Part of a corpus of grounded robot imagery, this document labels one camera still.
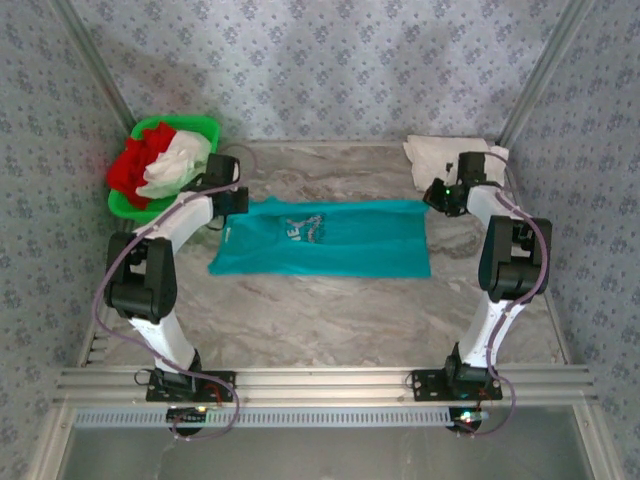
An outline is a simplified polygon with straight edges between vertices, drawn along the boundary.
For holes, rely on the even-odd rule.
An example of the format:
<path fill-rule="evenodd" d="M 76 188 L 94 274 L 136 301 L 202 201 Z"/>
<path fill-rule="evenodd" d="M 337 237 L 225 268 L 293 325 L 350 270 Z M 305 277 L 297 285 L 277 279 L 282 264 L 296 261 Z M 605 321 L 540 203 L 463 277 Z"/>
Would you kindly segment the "teal t-shirt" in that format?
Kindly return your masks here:
<path fill-rule="evenodd" d="M 429 278 L 426 213 L 416 200 L 253 201 L 228 217 L 209 272 Z"/>

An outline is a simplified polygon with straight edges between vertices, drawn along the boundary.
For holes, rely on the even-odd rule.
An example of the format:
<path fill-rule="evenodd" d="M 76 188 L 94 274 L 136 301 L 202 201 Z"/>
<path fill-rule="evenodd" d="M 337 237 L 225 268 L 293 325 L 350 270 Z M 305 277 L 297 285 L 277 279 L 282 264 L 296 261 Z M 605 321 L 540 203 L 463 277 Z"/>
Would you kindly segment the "folded white t-shirt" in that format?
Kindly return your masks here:
<path fill-rule="evenodd" d="M 459 155 L 465 152 L 491 152 L 485 156 L 487 180 L 501 186 L 505 183 L 509 150 L 490 146 L 482 138 L 408 135 L 403 149 L 411 163 L 414 186 L 420 192 L 425 192 L 436 178 L 446 185 L 455 183 Z"/>

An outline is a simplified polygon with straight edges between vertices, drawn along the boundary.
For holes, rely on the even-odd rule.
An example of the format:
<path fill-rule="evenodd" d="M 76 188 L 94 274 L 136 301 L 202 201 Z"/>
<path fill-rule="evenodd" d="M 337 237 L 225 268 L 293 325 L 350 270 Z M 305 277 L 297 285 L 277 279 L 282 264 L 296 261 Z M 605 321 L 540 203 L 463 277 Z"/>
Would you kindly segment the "crumpled white t-shirt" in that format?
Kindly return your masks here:
<path fill-rule="evenodd" d="M 138 196 L 160 199 L 177 195 L 206 169 L 211 142 L 197 132 L 178 130 L 167 150 L 145 167 L 145 185 L 137 187 Z"/>

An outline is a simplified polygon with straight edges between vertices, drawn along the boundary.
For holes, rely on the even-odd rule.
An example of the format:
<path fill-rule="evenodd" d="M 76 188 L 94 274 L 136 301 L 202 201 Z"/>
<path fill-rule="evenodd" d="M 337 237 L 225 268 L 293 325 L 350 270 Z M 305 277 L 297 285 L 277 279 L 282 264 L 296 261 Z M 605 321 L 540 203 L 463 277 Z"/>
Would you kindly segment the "red t-shirt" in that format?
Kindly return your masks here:
<path fill-rule="evenodd" d="M 168 150 L 176 134 L 174 128 L 160 122 L 155 128 L 144 129 L 140 138 L 128 138 L 125 150 L 107 172 L 108 186 L 122 193 L 133 207 L 145 210 L 151 198 L 138 189 L 149 184 L 145 175 L 151 174 L 150 168 Z"/>

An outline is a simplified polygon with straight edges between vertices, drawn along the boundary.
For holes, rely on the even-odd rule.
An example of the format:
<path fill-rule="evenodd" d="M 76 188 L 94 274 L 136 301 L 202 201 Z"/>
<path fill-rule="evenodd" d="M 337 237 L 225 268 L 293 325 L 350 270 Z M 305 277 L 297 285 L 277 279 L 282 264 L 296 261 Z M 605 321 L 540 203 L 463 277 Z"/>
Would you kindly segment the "small controller board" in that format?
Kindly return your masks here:
<path fill-rule="evenodd" d="M 202 430 L 206 417 L 205 407 L 169 408 L 165 422 L 174 435 L 189 438 Z"/>
<path fill-rule="evenodd" d="M 474 435 L 481 427 L 484 420 L 489 418 L 489 414 L 480 408 L 452 407 L 449 409 L 451 424 L 448 430 L 464 435 Z"/>

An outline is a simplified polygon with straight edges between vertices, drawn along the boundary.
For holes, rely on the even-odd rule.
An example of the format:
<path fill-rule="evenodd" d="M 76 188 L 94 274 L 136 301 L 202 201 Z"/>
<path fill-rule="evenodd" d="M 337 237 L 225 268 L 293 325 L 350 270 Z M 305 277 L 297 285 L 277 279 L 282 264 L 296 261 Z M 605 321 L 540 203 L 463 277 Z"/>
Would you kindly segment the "grey metal lower panel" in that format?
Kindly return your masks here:
<path fill-rule="evenodd" d="M 626 480 L 589 405 L 493 408 L 473 437 L 445 426 L 234 428 L 205 441 L 166 427 L 74 425 L 52 411 L 25 480 Z"/>

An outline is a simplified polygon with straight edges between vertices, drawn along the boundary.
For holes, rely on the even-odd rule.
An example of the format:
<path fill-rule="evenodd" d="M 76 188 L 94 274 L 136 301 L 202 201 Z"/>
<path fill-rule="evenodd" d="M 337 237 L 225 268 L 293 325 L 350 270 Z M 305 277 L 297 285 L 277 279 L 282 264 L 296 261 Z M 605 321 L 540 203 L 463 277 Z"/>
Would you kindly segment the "aluminium frame post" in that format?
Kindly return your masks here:
<path fill-rule="evenodd" d="M 497 138 L 512 148 L 596 0 L 567 0 Z"/>
<path fill-rule="evenodd" d="M 89 29 L 83 23 L 71 0 L 48 0 L 48 2 L 117 121 L 126 133 L 130 133 L 137 121 L 109 72 Z"/>

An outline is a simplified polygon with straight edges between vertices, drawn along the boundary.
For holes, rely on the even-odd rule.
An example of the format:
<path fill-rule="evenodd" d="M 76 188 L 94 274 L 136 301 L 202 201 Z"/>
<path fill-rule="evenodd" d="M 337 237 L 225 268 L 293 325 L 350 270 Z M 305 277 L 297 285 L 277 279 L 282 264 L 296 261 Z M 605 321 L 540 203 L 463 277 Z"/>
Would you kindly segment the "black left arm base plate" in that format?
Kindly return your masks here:
<path fill-rule="evenodd" d="M 231 403 L 232 393 L 219 382 L 194 378 L 184 373 L 154 369 L 146 391 L 148 402 L 215 402 Z"/>

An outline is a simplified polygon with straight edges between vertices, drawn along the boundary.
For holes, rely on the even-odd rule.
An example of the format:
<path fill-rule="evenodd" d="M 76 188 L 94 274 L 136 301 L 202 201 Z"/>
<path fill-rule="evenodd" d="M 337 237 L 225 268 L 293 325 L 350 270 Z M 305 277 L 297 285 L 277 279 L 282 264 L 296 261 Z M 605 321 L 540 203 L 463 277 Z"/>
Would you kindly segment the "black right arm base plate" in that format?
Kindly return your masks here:
<path fill-rule="evenodd" d="M 455 374 L 445 369 L 414 370 L 410 379 L 417 402 L 503 399 L 500 382 L 494 384 L 495 380 L 486 369 L 471 375 Z"/>

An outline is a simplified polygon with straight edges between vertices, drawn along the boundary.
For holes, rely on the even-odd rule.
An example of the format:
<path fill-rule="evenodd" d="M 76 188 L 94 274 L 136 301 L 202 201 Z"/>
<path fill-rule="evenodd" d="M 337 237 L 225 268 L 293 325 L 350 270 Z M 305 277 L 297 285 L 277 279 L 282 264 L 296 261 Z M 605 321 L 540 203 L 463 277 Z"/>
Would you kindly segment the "aluminium rail beam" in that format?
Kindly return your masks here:
<path fill-rule="evenodd" d="M 570 405 L 598 400 L 584 365 L 507 364 L 498 372 L 515 388 L 519 405 Z M 76 406 L 140 406 L 150 374 L 140 367 L 68 368 L 53 401 Z M 236 391 L 248 407 L 409 406 L 413 393 L 403 368 L 245 368 Z"/>

